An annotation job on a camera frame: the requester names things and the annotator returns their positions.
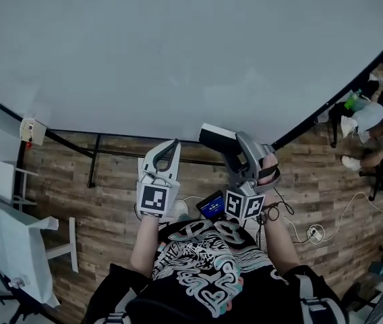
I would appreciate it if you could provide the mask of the black swivel chair base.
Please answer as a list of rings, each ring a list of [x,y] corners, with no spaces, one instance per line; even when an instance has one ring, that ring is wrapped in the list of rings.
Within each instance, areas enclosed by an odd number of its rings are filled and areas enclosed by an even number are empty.
[[[22,320],[25,321],[29,315],[42,315],[44,318],[52,321],[54,324],[62,324],[62,322],[50,316],[50,314],[48,314],[48,312],[45,310],[44,306],[37,300],[33,299],[33,297],[21,289],[12,288],[9,286],[9,281],[10,279],[0,272],[0,282],[7,291],[7,293],[0,292],[0,303],[5,306],[6,300],[15,300],[18,302],[17,310],[9,322],[4,324],[16,324],[19,318],[22,318]]]

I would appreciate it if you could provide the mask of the person's white shoe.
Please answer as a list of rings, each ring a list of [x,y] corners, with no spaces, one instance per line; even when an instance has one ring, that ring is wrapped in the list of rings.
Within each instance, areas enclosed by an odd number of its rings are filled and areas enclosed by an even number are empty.
[[[189,208],[184,200],[177,200],[174,205],[173,217],[178,221],[189,219]]]

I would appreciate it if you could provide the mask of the black patterned T-shirt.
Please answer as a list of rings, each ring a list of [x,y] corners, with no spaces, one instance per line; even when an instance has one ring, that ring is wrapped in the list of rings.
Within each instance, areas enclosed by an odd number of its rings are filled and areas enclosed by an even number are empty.
[[[280,276],[235,221],[158,227],[150,278],[111,264],[82,324],[348,324],[338,296],[307,265]]]

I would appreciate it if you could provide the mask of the black device with blue screen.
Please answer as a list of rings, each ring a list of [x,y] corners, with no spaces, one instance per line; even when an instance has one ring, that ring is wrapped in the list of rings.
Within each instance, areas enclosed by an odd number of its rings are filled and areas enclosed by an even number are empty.
[[[209,197],[196,204],[197,210],[205,218],[212,222],[225,218],[225,201],[221,190],[216,191]]]

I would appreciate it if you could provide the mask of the green plastic bottle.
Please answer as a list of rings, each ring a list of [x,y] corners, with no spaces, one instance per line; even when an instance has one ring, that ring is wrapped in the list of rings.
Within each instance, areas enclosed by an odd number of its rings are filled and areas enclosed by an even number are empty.
[[[361,109],[361,89],[352,92],[348,99],[344,102],[344,107],[352,112],[359,111]]]

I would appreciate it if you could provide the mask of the person's right hand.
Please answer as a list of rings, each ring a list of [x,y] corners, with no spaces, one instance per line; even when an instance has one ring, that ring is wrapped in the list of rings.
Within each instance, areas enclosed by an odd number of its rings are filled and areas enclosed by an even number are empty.
[[[271,153],[263,158],[262,160],[262,170],[273,167],[278,164],[278,160],[274,153]],[[260,179],[260,184],[267,184],[273,181],[275,175],[275,171],[271,174],[268,174],[266,177]]]

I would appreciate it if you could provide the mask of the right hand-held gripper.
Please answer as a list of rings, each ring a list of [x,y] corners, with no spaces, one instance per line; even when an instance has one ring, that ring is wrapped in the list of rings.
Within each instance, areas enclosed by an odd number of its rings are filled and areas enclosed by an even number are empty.
[[[230,187],[225,195],[225,213],[238,220],[247,220],[260,215],[264,206],[266,193],[280,181],[278,165],[263,168],[263,159],[275,154],[271,145],[260,144],[245,132],[236,133],[241,148],[221,153]]]

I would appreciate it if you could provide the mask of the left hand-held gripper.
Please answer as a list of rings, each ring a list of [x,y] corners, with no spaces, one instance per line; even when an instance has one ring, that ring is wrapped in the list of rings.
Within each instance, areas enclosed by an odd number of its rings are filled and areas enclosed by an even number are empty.
[[[147,152],[142,171],[153,173],[145,173],[137,182],[138,215],[159,219],[173,216],[173,203],[180,188],[176,181],[180,156],[181,142],[178,139],[162,142]],[[158,163],[162,159],[167,159],[167,165],[160,168]]]

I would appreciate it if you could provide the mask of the person's right forearm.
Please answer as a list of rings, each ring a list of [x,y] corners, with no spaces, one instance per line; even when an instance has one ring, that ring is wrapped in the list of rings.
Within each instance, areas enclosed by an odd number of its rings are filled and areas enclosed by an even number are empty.
[[[273,208],[265,209],[264,213],[268,256],[278,274],[284,276],[292,268],[300,266],[301,262],[281,214]]]

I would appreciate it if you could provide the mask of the white power adapter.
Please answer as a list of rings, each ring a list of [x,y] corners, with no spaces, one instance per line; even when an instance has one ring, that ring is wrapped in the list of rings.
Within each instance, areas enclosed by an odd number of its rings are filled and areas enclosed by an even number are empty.
[[[307,230],[308,241],[312,244],[319,244],[323,241],[325,237],[324,228],[319,224],[311,225]]]

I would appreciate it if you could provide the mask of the white covered table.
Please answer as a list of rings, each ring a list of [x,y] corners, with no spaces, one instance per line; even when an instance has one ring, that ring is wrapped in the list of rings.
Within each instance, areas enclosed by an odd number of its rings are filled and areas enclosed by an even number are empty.
[[[40,231],[58,228],[54,217],[39,220],[0,202],[0,271],[9,279],[26,276],[30,285],[20,289],[53,308],[59,301]]]

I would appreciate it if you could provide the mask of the white black box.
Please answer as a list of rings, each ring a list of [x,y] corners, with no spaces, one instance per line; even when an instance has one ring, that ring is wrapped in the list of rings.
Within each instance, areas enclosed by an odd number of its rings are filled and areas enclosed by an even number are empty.
[[[239,155],[241,153],[235,132],[207,123],[202,124],[199,142],[222,154]]]

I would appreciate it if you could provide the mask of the small metal table clip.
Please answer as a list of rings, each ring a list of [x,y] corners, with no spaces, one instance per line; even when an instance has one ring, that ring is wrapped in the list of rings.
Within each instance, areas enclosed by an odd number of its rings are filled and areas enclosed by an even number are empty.
[[[30,285],[30,280],[26,277],[15,277],[8,281],[10,288],[20,289]]]

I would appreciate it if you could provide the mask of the beige box with red button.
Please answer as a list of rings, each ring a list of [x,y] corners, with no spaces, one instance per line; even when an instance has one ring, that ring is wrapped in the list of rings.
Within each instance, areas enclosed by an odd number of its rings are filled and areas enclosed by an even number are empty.
[[[20,140],[41,146],[45,139],[47,127],[32,118],[23,118],[20,123]]]

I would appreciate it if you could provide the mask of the person's left forearm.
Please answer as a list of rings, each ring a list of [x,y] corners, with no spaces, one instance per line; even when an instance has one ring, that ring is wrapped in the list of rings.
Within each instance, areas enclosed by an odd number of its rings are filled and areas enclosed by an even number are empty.
[[[152,275],[158,250],[158,225],[159,218],[143,216],[129,262],[134,271],[147,278]]]

